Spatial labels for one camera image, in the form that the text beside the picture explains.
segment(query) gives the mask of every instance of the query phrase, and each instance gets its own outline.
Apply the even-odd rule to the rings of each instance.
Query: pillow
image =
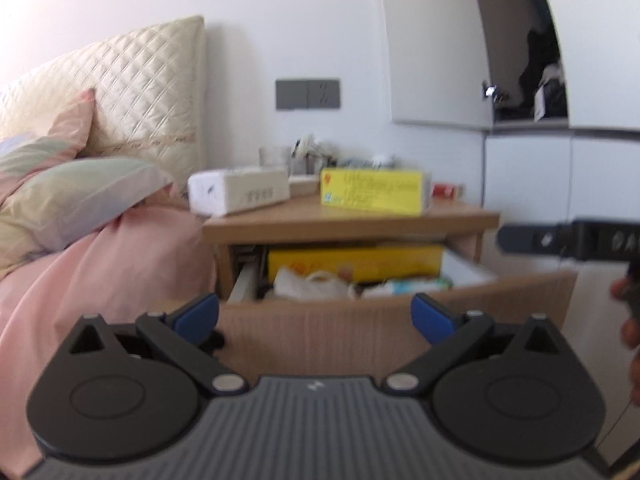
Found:
[[[62,251],[173,182],[153,164],[128,157],[73,160],[33,176],[0,210],[0,279]]]
[[[19,133],[41,107],[92,86],[97,105],[84,154],[143,158],[183,187],[204,162],[206,36],[204,18],[191,16],[63,54],[0,89],[0,138],[9,135],[3,126]]]
[[[28,131],[0,142],[0,204],[31,175],[72,160],[86,146],[94,105],[94,90],[85,90]]]

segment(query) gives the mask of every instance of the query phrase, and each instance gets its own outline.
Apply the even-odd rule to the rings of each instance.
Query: hand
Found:
[[[620,300],[622,292],[627,285],[628,280],[626,278],[612,283],[612,297],[616,300]],[[640,324],[635,319],[627,319],[620,330],[620,339],[622,339],[624,345],[630,350],[640,346]],[[631,401],[636,406],[640,406],[640,355],[636,355],[634,360],[631,361],[631,366],[629,367],[629,378],[632,383]]]
[[[611,480],[633,480],[636,478],[634,475],[640,471],[640,464],[633,463],[628,468],[626,468],[623,472],[615,475]]]

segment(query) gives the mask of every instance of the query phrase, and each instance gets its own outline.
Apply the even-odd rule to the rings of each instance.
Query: white box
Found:
[[[224,216],[288,200],[287,171],[239,168],[194,173],[189,177],[189,205],[201,215]]]
[[[291,175],[289,177],[289,192],[292,198],[320,195],[320,175]]]

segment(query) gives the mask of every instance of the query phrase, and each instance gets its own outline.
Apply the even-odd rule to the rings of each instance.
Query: metal screw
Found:
[[[218,375],[211,382],[219,392],[236,392],[244,388],[244,379],[237,374]]]
[[[542,245],[543,247],[549,247],[549,245],[551,245],[551,242],[554,241],[554,236],[552,233],[546,233],[543,237],[542,240],[540,240],[540,245]]]
[[[391,374],[386,378],[386,385],[398,392],[415,390],[418,384],[420,384],[420,381],[413,374]]]

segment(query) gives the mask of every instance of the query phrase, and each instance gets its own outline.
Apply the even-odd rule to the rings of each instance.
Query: quilted headboard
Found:
[[[144,158],[183,186],[201,169],[204,19],[193,16],[94,43],[60,56],[0,90],[0,138],[96,89],[83,155]]]

